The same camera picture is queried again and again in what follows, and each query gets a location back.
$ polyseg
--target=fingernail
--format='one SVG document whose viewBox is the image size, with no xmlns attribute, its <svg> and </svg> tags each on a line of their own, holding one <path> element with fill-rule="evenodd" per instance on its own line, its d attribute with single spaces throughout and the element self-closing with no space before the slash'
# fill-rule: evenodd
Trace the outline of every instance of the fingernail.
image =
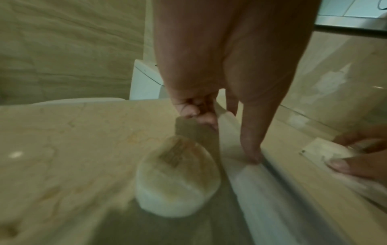
<svg viewBox="0 0 387 245">
<path fill-rule="evenodd" d="M 327 165 L 334 170 L 343 173 L 343 174 L 349 174 L 351 172 L 351 168 L 348 165 L 348 163 L 343 159 L 333 159 L 327 162 Z"/>
</svg>

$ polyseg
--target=round white soap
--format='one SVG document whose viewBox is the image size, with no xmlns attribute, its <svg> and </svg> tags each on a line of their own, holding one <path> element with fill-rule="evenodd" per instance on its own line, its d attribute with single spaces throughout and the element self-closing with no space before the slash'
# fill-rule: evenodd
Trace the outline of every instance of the round white soap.
<svg viewBox="0 0 387 245">
<path fill-rule="evenodd" d="M 198 211 L 220 184 L 218 166 L 209 152 L 193 140 L 173 136 L 139 164 L 136 199 L 151 213 L 184 217 Z"/>
</svg>

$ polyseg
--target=hand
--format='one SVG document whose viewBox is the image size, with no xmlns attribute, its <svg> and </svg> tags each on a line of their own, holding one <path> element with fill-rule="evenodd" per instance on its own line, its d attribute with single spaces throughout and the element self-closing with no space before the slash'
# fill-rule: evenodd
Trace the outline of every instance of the hand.
<svg viewBox="0 0 387 245">
<path fill-rule="evenodd" d="M 328 165 L 344 174 L 368 178 L 387 178 L 387 125 L 349 132 L 336 137 L 333 141 L 343 146 L 349 146 L 366 139 L 381 139 L 381 141 L 364 149 L 367 154 L 332 160 Z"/>
<path fill-rule="evenodd" d="M 319 0 L 155 0 L 158 67 L 181 116 L 217 128 L 214 99 L 244 104 L 241 144 L 260 144 L 310 38 Z"/>
</svg>

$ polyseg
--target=wall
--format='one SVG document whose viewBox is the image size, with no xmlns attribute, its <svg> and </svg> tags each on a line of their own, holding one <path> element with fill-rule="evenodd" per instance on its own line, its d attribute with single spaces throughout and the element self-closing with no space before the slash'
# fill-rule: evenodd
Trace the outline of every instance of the wall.
<svg viewBox="0 0 387 245">
<path fill-rule="evenodd" d="M 129 98 L 145 1 L 0 1 L 0 104 Z"/>
<path fill-rule="evenodd" d="M 155 61 L 147 1 L 144 60 Z M 282 105 L 338 131 L 387 122 L 387 39 L 314 32 Z"/>
</svg>

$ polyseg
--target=cable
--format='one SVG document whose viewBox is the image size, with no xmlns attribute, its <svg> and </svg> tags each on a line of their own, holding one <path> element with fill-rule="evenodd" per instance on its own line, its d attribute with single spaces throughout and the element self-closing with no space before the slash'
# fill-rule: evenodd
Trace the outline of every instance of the cable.
<svg viewBox="0 0 387 245">
<path fill-rule="evenodd" d="M 379 0 L 379 3 L 378 3 L 378 9 L 379 9 L 379 10 L 387 10 L 387 8 L 381 8 L 381 7 L 380 7 L 380 3 L 381 3 L 381 2 L 382 2 L 382 0 Z"/>
</svg>

